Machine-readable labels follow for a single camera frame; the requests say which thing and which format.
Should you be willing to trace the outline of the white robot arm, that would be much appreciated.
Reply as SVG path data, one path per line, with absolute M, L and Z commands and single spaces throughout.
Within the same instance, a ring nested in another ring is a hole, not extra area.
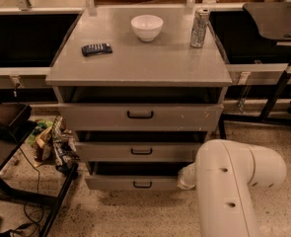
M 249 187 L 280 185 L 286 174 L 270 148 L 213 139 L 179 171 L 178 187 L 196 189 L 201 237 L 260 237 Z

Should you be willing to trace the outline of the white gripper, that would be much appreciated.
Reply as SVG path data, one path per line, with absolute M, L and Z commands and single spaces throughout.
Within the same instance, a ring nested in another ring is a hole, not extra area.
M 195 164 L 191 163 L 178 172 L 178 187 L 182 190 L 193 189 L 196 185 Z

